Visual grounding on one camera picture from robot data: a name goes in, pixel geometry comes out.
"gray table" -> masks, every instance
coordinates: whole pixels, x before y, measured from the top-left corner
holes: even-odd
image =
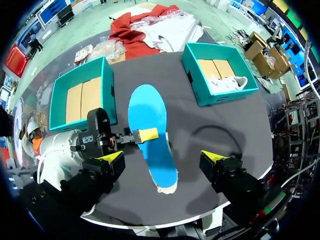
[[[227,202],[216,194],[199,169],[201,150],[224,156],[242,154],[247,171],[259,178],[273,163],[271,130],[261,93],[237,101],[199,107],[181,63],[181,52],[161,53],[111,65],[118,125],[128,127],[131,94],[142,84],[153,85],[167,109],[167,131],[178,170],[174,194],[158,193],[138,148],[124,150],[126,168],[112,192],[86,216],[95,223],[155,226],[172,224],[205,213]]]

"white hard hat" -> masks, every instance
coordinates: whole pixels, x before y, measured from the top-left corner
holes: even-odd
[[[30,135],[34,130],[40,128],[34,121],[29,122],[27,127],[28,135]]]

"orange safety vest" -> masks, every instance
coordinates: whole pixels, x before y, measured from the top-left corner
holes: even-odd
[[[34,149],[34,152],[35,152],[35,155],[36,155],[36,156],[39,156],[39,155],[40,155],[39,147],[40,147],[40,144],[42,143],[43,140],[44,140],[43,137],[32,140],[33,149]]]

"insole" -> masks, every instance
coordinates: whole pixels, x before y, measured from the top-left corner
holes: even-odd
[[[151,177],[160,188],[169,188],[178,181],[178,172],[166,139],[167,110],[159,92],[151,85],[137,87],[128,108],[131,132],[157,128],[159,138],[138,144]]]

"floor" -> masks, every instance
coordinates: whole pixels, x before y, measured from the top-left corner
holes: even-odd
[[[177,5],[180,9],[193,14],[199,19],[216,42],[225,42],[224,45],[235,46],[242,54],[244,53],[239,45],[235,45],[234,41],[227,39],[226,36],[228,36],[230,32],[233,32],[234,28],[244,29],[247,33],[251,33],[252,30],[248,29],[247,26],[240,23],[229,13],[222,12],[203,0],[149,0],[149,2],[164,6]],[[112,23],[109,15],[133,5],[134,3],[132,1],[119,1],[117,4],[109,1],[105,5],[100,5],[95,2],[92,8],[77,15],[69,24],[56,31],[44,42],[43,51],[36,53],[27,65],[16,94],[12,99],[10,108],[13,109],[15,107],[22,93],[45,66],[79,42],[109,30]],[[262,30],[260,35],[265,39],[270,36],[265,29]],[[259,76],[253,63],[249,60],[247,63],[252,73],[255,76]],[[283,76],[283,81],[288,85],[291,99],[295,99],[295,94],[299,92],[299,87],[293,74],[288,72]],[[279,81],[274,82],[279,86],[281,85]]]

